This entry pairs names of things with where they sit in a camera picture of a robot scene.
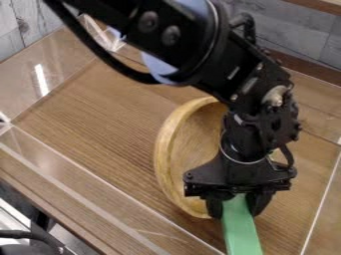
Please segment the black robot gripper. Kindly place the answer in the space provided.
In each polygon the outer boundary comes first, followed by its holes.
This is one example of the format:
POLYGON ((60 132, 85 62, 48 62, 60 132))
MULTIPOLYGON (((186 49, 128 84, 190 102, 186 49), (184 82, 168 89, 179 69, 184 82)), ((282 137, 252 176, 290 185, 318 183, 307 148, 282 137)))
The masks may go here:
POLYGON ((247 193, 246 205, 255 217, 270 203, 274 192, 290 189, 290 180, 295 176, 294 166, 269 157, 252 164, 239 164, 218 154, 210 162, 182 175, 183 194, 204 199, 208 216, 219 219, 222 203, 231 199, 228 195, 247 193))

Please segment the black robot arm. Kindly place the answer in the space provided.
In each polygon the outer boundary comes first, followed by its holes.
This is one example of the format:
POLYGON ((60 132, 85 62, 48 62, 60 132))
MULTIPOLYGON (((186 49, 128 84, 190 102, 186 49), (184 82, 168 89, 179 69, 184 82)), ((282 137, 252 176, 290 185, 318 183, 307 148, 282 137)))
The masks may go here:
POLYGON ((191 86, 202 99, 168 116, 155 173, 170 201, 218 218, 242 197, 259 215, 297 175, 301 132, 290 75, 255 43, 252 17, 222 0, 44 0, 99 59, 145 85, 191 86))

